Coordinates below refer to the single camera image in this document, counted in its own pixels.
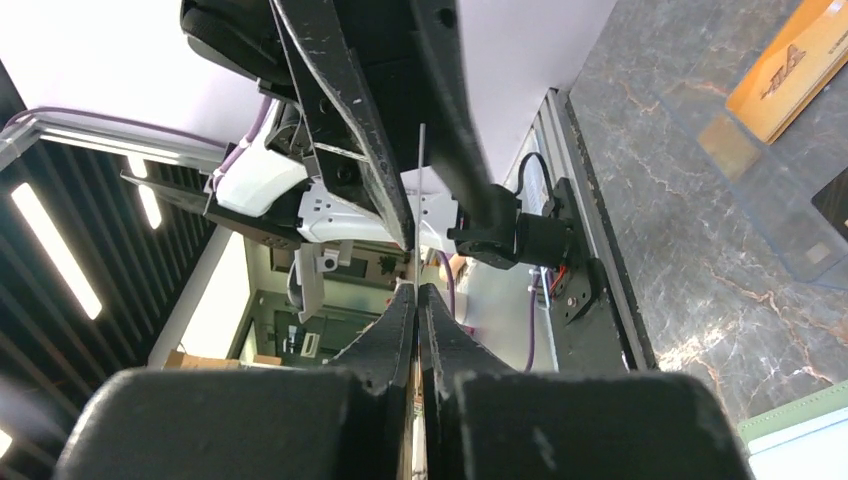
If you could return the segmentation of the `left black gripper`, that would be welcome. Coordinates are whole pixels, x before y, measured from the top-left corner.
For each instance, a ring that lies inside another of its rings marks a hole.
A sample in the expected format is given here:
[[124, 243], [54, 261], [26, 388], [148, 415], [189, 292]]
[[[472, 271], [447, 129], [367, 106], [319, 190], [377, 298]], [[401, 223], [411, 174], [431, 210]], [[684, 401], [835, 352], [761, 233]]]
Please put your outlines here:
[[380, 222], [405, 250], [415, 243], [415, 221], [370, 92], [424, 91], [423, 5], [184, 1], [180, 7], [180, 27], [196, 54], [267, 81], [272, 91], [296, 90], [325, 188]]

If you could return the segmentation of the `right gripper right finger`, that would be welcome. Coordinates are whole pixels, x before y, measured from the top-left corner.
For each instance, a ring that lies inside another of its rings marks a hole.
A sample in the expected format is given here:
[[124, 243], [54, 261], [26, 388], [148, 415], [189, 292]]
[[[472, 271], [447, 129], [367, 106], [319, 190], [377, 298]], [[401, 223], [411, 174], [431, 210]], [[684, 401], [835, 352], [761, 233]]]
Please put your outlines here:
[[432, 479], [747, 479], [716, 398], [674, 373], [521, 373], [418, 291]]

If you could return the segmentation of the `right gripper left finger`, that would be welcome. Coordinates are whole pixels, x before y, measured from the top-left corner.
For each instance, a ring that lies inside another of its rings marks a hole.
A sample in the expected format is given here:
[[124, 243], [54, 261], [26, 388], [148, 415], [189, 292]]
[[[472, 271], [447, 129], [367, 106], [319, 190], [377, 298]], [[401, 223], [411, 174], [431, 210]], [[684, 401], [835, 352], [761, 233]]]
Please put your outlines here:
[[408, 479], [414, 288], [327, 364], [133, 369], [89, 401], [60, 479]]

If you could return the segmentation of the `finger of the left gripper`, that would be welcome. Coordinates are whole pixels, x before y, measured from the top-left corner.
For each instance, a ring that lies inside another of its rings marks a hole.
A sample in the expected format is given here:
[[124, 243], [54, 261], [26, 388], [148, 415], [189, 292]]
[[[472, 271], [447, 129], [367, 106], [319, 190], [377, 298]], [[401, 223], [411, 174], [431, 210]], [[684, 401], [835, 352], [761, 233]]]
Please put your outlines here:
[[412, 1], [416, 43], [437, 103], [432, 166], [460, 205], [479, 219], [496, 217], [496, 195], [468, 106], [454, 1]]

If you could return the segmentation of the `black VIP credit card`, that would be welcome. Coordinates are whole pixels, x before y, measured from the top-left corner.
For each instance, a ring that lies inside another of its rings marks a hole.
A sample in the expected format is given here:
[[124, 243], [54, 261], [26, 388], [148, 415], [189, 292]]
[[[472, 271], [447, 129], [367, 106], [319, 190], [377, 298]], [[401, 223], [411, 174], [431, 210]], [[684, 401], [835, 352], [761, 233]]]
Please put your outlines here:
[[[426, 124], [419, 125], [419, 140], [417, 154], [417, 187], [414, 204], [415, 217], [415, 250], [414, 250], [414, 300], [415, 300], [415, 320], [416, 320], [416, 350], [415, 350], [415, 367], [417, 373], [417, 388], [416, 391], [422, 394], [423, 391], [423, 373], [421, 366], [421, 336], [420, 336], [420, 320], [419, 320], [419, 290], [421, 285], [422, 259], [421, 259], [421, 234], [422, 234], [422, 194], [423, 194], [423, 163], [425, 159], [425, 142], [426, 142]], [[413, 479], [427, 479], [427, 448], [426, 448], [426, 421], [424, 418], [424, 403], [421, 402], [420, 414], [415, 417], [413, 427], [418, 428], [414, 433], [413, 438]]]

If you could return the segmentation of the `clear plastic card box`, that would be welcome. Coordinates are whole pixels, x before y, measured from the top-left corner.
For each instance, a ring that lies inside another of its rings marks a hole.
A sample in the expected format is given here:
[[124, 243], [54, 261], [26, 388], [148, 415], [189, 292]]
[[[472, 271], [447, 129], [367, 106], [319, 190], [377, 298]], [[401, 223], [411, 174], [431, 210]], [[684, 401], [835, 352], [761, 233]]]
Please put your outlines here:
[[726, 108], [803, 1], [671, 1], [660, 97], [797, 281], [847, 286], [847, 63], [772, 144]]

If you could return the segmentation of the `green leather card holder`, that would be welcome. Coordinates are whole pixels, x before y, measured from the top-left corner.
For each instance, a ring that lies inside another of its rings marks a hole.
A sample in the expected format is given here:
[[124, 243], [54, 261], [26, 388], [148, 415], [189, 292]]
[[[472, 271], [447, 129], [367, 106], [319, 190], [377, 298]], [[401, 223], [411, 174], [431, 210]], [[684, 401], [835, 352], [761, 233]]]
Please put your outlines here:
[[737, 426], [755, 479], [847, 477], [847, 383], [794, 400]]

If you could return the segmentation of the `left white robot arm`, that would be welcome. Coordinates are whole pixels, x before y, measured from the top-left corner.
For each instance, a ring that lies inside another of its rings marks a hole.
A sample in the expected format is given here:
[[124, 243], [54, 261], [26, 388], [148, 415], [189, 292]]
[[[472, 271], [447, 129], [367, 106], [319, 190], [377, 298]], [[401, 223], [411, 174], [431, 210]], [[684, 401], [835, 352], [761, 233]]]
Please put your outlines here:
[[201, 57], [263, 100], [199, 190], [159, 200], [272, 248], [426, 246], [507, 270], [564, 267], [576, 226], [492, 182], [468, 109], [453, 1], [184, 1]]

